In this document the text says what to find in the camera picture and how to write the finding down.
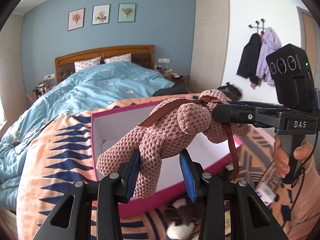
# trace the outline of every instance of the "hand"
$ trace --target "hand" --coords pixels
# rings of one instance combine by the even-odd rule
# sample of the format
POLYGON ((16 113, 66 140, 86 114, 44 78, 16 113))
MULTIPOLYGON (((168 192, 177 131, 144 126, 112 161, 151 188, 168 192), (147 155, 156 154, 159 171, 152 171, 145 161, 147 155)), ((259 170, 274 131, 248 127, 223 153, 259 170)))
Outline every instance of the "hand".
MULTIPOLYGON (((284 178, 286 174, 290 171, 289 164, 289 156, 282 150, 281 148, 281 140, 278 136, 275 138, 275 149, 273 151, 273 160, 276 164, 276 170, 281 178, 284 178)), ((299 161, 304 161, 310 155, 313 145, 308 141, 304 140, 304 144, 297 147, 293 152, 293 156, 295 159, 299 161)), ((305 168, 310 165, 310 162, 305 164, 305 168)))

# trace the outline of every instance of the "blue wall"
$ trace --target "blue wall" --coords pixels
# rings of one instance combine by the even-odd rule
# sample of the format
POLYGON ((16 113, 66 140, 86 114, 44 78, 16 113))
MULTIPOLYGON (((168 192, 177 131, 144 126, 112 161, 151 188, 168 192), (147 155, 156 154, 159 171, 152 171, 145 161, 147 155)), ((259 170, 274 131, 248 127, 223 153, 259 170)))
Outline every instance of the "blue wall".
POLYGON ((54 59, 69 53, 126 44, 154 44, 155 59, 188 75, 196 0, 48 0, 25 14, 21 67, 26 92, 55 72, 54 59), (119 3, 136 3, 136 21, 118 23, 119 3), (94 5, 111 4, 108 24, 92 26, 94 5), (68 32, 68 13, 85 8, 84 27, 68 32))

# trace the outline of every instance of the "coat hook rack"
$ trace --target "coat hook rack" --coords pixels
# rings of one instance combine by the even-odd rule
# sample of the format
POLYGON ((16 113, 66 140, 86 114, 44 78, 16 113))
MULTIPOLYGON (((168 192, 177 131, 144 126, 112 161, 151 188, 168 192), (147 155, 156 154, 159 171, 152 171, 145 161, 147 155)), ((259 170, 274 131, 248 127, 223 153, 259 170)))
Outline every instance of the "coat hook rack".
POLYGON ((257 33, 259 32, 259 29, 262 30, 261 33, 263 34, 264 33, 264 30, 266 30, 266 28, 264 27, 264 23, 265 23, 265 19, 261 18, 261 22, 262 22, 262 27, 259 27, 260 25, 260 22, 259 21, 256 21, 256 25, 257 26, 252 26, 251 24, 249 24, 249 28, 250 29, 255 29, 257 28, 257 33))

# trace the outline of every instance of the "brown ribbon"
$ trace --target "brown ribbon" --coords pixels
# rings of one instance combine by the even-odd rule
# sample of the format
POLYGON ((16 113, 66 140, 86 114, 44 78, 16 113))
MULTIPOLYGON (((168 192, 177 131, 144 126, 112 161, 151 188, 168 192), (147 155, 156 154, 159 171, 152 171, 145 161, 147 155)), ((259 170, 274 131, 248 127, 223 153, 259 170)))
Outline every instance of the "brown ribbon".
MULTIPOLYGON (((198 100, 189 100, 185 98, 179 98, 174 101, 171 101, 163 106, 161 106, 159 109, 154 111, 146 120, 144 120, 142 123, 140 123, 138 126, 140 127, 151 127, 156 121, 158 121, 161 117, 163 117, 165 114, 169 113, 176 107, 179 107, 183 104, 187 103, 218 103, 222 104, 222 102, 216 98, 216 97, 210 97, 210 96, 202 96, 198 100)), ((233 162, 233 171, 234 171, 234 181, 236 181, 236 178, 238 177, 239 174, 239 161, 238 161, 238 153, 236 150, 235 142, 233 140, 233 134, 231 130, 231 125, 230 123, 222 123, 222 127, 227 135, 228 138, 228 145, 229 145, 229 150, 231 153, 231 159, 233 162)))

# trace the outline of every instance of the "handle grip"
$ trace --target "handle grip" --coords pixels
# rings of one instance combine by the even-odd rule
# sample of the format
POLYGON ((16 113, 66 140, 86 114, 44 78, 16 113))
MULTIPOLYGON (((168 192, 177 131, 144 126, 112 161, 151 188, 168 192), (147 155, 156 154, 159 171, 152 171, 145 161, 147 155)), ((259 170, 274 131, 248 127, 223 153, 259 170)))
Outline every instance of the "handle grip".
POLYGON ((298 135, 278 135, 281 140, 281 148, 282 150, 287 153, 289 156, 289 166, 290 171, 282 179, 284 184, 291 184, 295 177, 297 176, 297 172, 299 171, 301 161, 298 161, 294 158, 293 152, 294 150, 301 145, 303 140, 305 139, 306 135, 298 134, 298 135))

